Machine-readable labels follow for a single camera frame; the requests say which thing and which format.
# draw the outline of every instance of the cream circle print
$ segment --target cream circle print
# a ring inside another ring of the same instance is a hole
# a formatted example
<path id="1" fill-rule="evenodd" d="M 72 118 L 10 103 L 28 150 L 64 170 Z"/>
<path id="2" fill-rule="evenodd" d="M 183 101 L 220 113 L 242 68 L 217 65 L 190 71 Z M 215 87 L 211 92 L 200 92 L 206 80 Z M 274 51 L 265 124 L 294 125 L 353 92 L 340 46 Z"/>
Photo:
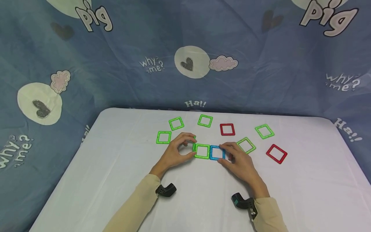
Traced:
<path id="1" fill-rule="evenodd" d="M 86 0 L 90 5 L 92 5 L 92 0 Z M 79 19 L 75 7 L 86 9 L 83 0 L 47 0 L 55 9 L 59 10 L 65 15 Z"/>
<path id="2" fill-rule="evenodd" d="M 309 6 L 309 3 L 311 2 L 311 0 L 291 0 L 295 5 L 297 5 L 298 7 L 300 7 L 301 9 L 304 9 L 306 10 Z M 328 6 L 328 3 L 330 2 L 331 0 L 317 0 L 318 4 L 320 4 L 322 6 L 322 8 L 325 8 Z M 344 3 L 346 3 L 348 0 L 342 0 L 340 5 L 343 5 Z"/>
<path id="3" fill-rule="evenodd" d="M 210 71 L 209 55 L 196 46 L 179 48 L 174 55 L 174 62 L 178 71 L 189 78 L 199 79 Z"/>
<path id="4" fill-rule="evenodd" d="M 62 98 L 50 85 L 30 83 L 18 90 L 18 106 L 22 113 L 41 125 L 58 122 L 62 112 Z"/>

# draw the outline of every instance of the table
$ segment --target table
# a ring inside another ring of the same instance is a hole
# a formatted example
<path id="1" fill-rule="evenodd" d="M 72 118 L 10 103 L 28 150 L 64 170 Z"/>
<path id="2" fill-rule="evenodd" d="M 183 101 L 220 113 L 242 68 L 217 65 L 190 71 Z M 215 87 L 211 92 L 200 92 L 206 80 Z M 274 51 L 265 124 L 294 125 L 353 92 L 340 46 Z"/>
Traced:
<path id="1" fill-rule="evenodd" d="M 210 128 L 197 124 L 201 114 L 213 117 Z M 289 231 L 371 228 L 371 186 L 327 119 L 110 108 L 100 113 L 30 231 L 101 232 L 161 157 L 167 144 L 156 143 L 157 132 L 171 131 L 176 117 L 184 127 L 172 131 L 172 139 L 184 131 L 209 145 L 250 139 L 256 146 L 250 156 Z M 221 135 L 224 123 L 234 125 L 235 136 Z M 263 124 L 275 135 L 261 139 L 255 127 Z M 266 155 L 272 144 L 288 153 L 282 164 Z M 176 193 L 158 199 L 140 231 L 253 231 L 248 212 L 231 201 L 236 192 L 248 198 L 248 188 L 217 161 L 193 159 L 173 168 L 162 179 L 170 183 Z"/>

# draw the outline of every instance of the pink cloud print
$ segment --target pink cloud print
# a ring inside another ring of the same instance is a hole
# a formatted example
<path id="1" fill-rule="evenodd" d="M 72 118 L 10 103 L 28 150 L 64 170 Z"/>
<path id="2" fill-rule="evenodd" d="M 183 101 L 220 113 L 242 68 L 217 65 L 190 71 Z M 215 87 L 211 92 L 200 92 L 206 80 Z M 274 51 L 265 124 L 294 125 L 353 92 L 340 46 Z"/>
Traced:
<path id="1" fill-rule="evenodd" d="M 52 79 L 50 87 L 57 94 L 60 94 L 66 90 L 68 82 L 71 79 L 71 73 L 68 70 L 57 71 L 57 73 L 52 74 L 50 78 Z"/>
<path id="2" fill-rule="evenodd" d="M 218 56 L 216 59 L 210 60 L 209 68 L 217 72 L 227 71 L 237 67 L 238 61 L 232 57 Z"/>

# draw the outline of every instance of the sleeve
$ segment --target sleeve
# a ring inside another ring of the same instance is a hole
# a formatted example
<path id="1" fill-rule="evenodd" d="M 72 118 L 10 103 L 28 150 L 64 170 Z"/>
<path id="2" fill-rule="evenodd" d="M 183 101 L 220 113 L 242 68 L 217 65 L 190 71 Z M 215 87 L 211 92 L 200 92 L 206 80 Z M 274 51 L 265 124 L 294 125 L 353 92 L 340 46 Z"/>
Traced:
<path id="1" fill-rule="evenodd" d="M 257 215 L 253 222 L 257 232 L 288 232 L 276 199 L 255 199 L 255 207 Z"/>
<path id="2" fill-rule="evenodd" d="M 146 175 L 129 199 L 114 214 L 103 232 L 136 232 L 155 204 L 156 189 L 160 184 L 160 179 L 156 175 Z"/>

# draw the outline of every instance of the green square frame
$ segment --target green square frame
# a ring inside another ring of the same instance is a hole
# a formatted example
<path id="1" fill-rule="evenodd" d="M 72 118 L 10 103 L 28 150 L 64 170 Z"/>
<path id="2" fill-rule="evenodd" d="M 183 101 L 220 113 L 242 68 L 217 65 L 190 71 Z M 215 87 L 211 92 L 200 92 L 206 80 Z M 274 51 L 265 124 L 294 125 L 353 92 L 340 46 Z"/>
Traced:
<path id="1" fill-rule="evenodd" d="M 160 141 L 160 135 L 161 134 L 168 134 L 169 135 L 169 139 L 167 141 Z M 156 140 L 156 143 L 157 144 L 169 144 L 171 141 L 171 131 L 159 131 L 157 133 L 157 140 Z"/>
<path id="2" fill-rule="evenodd" d="M 210 119 L 210 122 L 209 122 L 208 125 L 201 123 L 201 119 L 202 119 L 202 117 L 205 117 L 205 118 L 209 118 L 209 119 Z M 204 114 L 201 114 L 201 115 L 200 115 L 200 119 L 198 120 L 197 125 L 200 125 L 200 126 L 203 126 L 203 127 L 208 127 L 208 128 L 210 128 L 212 122 L 213 122 L 213 117 L 211 117 L 211 116 L 207 116 L 207 115 L 204 115 Z"/>
<path id="3" fill-rule="evenodd" d="M 196 146 L 195 146 L 195 150 L 197 151 L 197 148 L 198 147 L 207 147 L 207 156 L 198 156 L 197 154 L 194 156 L 195 158 L 198 158 L 198 159 L 205 159 L 205 160 L 208 160 L 210 158 L 210 145 L 207 145 L 207 144 L 199 144 L 197 143 Z"/>
<path id="4" fill-rule="evenodd" d="M 269 135 L 263 136 L 263 134 L 259 131 L 259 129 L 261 129 L 263 127 L 266 127 L 269 130 L 269 132 L 270 132 Z M 269 137 L 272 137 L 272 136 L 275 135 L 274 132 L 272 131 L 272 129 L 267 124 L 255 127 L 255 130 L 259 134 L 260 138 L 262 138 L 262 139 L 266 139 L 266 138 L 269 138 Z"/>
<path id="5" fill-rule="evenodd" d="M 244 151 L 246 154 L 252 152 L 253 150 L 256 149 L 255 145 L 247 138 L 247 137 L 244 137 L 243 139 L 241 139 L 240 141 L 237 142 L 238 146 L 243 150 L 243 148 L 240 146 L 240 143 L 242 143 L 243 141 L 247 141 L 251 146 L 252 148 L 248 151 Z"/>
<path id="6" fill-rule="evenodd" d="M 176 120 L 180 120 L 180 126 L 178 126 L 178 127 L 173 127 L 173 125 L 171 124 L 173 121 L 176 121 Z M 170 128 L 171 128 L 171 130 L 172 131 L 175 131 L 175 130 L 177 130 L 177 129 L 180 129 L 180 128 L 183 128 L 184 127 L 184 123 L 183 123 L 183 120 L 182 120 L 182 118 L 181 117 L 177 117 L 177 118 L 173 118 L 173 119 L 170 119 L 169 120 L 169 124 L 170 124 Z"/>
<path id="7" fill-rule="evenodd" d="M 192 145 L 192 151 L 196 151 L 196 144 L 195 143 L 193 143 L 193 145 Z"/>

